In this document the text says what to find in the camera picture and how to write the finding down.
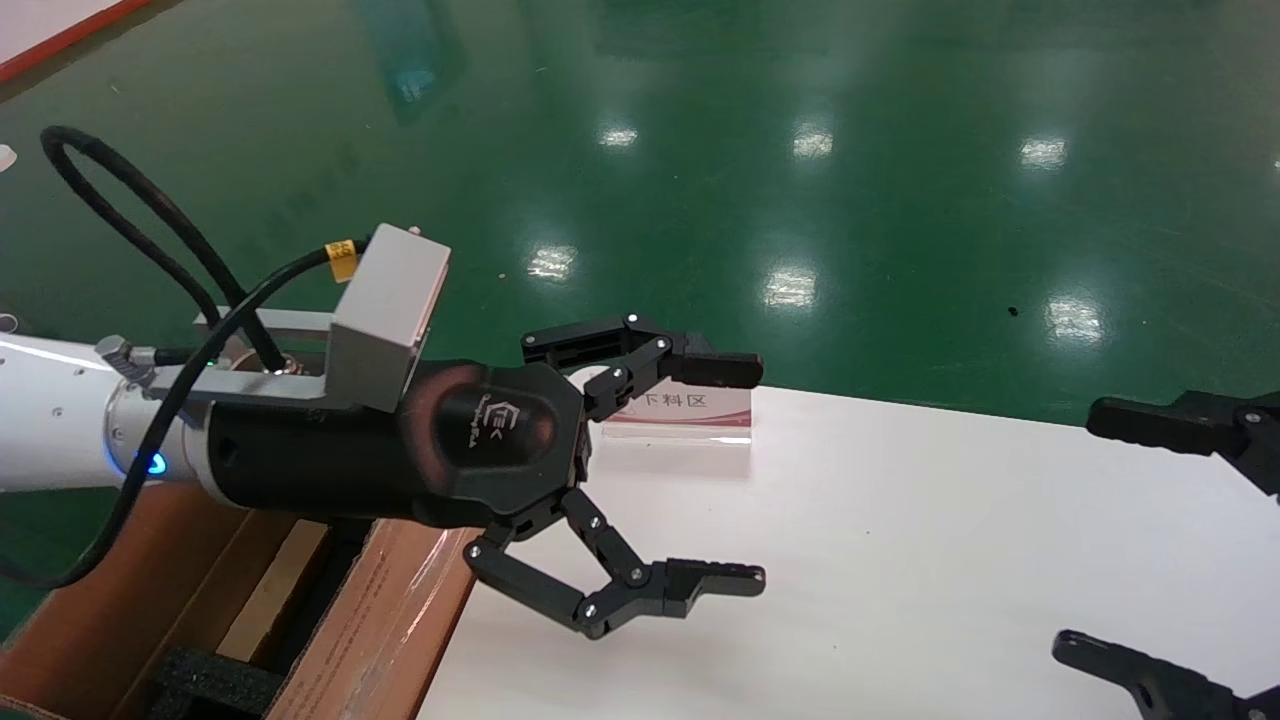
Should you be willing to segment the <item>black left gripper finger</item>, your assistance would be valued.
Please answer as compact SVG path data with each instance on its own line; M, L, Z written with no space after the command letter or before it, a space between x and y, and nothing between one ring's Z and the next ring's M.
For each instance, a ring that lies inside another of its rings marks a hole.
M532 331L522 356L562 372L596 368L581 388L594 421L750 423L764 374L756 354L721 352L637 314Z
M549 521L566 520L609 580L589 594L508 555L511 543L545 523L497 523L463 552L475 578L545 619L599 641L635 618L685 619L704 594L756 597L765 569L735 562L667 559L643 562L605 514L579 488L550 505Z

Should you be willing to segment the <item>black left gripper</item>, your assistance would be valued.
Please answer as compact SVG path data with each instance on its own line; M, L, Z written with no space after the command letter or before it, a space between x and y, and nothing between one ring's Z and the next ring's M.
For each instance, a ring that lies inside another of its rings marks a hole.
M215 404L210 468L247 509L531 530L585 470L588 410L544 363L425 361L390 411Z

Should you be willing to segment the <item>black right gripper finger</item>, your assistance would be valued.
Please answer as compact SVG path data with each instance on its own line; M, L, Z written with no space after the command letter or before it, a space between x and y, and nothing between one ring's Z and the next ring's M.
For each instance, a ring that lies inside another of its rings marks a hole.
M1075 630L1060 630L1052 657L1123 688L1143 719L1277 719L1279 687L1251 697L1189 667Z
M1087 430L1175 454L1216 454L1263 495L1279 495L1277 392L1238 398L1187 391L1169 405L1103 397L1091 405Z

